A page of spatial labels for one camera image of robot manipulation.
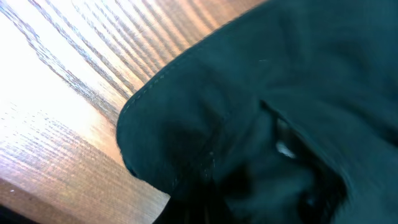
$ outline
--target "wood grain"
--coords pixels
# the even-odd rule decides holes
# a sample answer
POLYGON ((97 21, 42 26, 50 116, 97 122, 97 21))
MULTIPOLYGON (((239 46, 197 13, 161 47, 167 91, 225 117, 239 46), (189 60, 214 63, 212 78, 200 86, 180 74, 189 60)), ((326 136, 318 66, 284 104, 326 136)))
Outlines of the wood grain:
POLYGON ((151 223, 168 196, 115 141, 127 99, 261 0, 0 0, 0 203, 39 223, 151 223))

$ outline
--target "dark green fabric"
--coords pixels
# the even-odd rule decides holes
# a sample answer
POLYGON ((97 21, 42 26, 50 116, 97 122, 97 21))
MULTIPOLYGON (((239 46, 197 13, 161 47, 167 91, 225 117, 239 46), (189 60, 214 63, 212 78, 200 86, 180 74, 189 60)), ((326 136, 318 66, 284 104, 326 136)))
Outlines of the dark green fabric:
POLYGON ((117 125, 156 223, 398 223, 397 41, 397 1, 270 0, 170 62, 117 125))

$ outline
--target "table surface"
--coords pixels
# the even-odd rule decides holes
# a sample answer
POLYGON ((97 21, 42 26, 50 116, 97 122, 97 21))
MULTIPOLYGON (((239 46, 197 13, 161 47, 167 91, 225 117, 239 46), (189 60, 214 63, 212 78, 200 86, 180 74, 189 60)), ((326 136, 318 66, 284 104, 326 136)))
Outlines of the table surface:
POLYGON ((185 49, 262 0, 0 0, 0 203, 39 223, 151 223, 118 114, 185 49))

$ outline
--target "dark green jacket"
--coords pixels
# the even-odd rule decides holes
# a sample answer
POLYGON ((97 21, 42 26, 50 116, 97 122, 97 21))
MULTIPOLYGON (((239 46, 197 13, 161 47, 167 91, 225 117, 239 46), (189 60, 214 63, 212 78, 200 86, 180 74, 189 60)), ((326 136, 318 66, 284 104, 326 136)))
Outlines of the dark green jacket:
POLYGON ((270 0, 123 108, 156 223, 398 223, 398 1, 270 0))

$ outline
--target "wooden table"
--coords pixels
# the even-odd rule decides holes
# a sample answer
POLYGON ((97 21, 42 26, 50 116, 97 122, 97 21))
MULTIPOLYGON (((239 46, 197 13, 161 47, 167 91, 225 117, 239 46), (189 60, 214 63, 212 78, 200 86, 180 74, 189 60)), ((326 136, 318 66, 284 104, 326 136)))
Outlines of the wooden table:
POLYGON ((261 0, 0 0, 0 203, 39 223, 151 223, 168 196, 115 141, 127 99, 261 0))

